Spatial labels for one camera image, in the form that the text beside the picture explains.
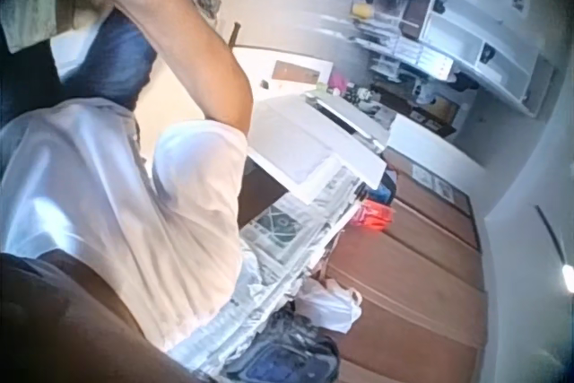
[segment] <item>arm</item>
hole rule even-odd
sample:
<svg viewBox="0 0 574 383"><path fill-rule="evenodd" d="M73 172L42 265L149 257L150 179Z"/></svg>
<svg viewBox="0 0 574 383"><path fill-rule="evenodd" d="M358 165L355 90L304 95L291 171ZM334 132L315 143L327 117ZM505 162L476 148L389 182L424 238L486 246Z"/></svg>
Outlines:
<svg viewBox="0 0 574 383"><path fill-rule="evenodd" d="M253 98L235 57L189 0L113 0L143 32L207 118L247 134Z"/></svg>

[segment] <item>pink object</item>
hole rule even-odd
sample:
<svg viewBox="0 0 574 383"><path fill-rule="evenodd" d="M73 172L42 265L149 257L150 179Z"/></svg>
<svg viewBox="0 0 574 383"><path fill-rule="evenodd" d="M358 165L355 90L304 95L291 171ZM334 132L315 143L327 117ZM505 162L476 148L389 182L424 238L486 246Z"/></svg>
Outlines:
<svg viewBox="0 0 574 383"><path fill-rule="evenodd" d="M339 74L336 71L333 71L331 77L329 78L328 86L331 89L339 89L341 94L344 94L347 91L347 85L349 84L349 80L347 80L343 74Z"/></svg>

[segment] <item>fluorescent light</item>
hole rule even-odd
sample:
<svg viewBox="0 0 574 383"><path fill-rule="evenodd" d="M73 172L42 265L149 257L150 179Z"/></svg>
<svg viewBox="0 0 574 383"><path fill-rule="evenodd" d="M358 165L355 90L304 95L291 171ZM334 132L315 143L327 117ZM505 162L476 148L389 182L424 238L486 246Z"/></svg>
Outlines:
<svg viewBox="0 0 574 383"><path fill-rule="evenodd" d="M564 275L566 289L570 293L574 293L574 268L570 265L565 265L562 267L562 274Z"/></svg>

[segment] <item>newspaper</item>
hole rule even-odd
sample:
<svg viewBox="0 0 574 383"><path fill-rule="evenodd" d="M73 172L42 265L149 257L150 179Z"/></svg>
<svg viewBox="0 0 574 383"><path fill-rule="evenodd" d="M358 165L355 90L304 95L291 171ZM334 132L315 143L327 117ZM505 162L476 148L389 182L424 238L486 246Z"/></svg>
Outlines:
<svg viewBox="0 0 574 383"><path fill-rule="evenodd" d="M169 355L215 377L227 360L245 351L275 309L296 293L310 257L326 246L327 232L352 205L360 183L343 168L311 205L287 194L245 226L243 266L230 301Z"/></svg>

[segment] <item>blue jeans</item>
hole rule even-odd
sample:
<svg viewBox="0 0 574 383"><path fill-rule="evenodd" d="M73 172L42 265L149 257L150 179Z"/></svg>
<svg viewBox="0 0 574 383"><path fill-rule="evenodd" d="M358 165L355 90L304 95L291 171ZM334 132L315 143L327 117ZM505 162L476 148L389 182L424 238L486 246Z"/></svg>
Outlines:
<svg viewBox="0 0 574 383"><path fill-rule="evenodd" d="M13 55L0 29L0 128L25 112L72 98L105 98L133 110L156 57L144 35L115 9L82 65L60 82L49 41Z"/></svg>

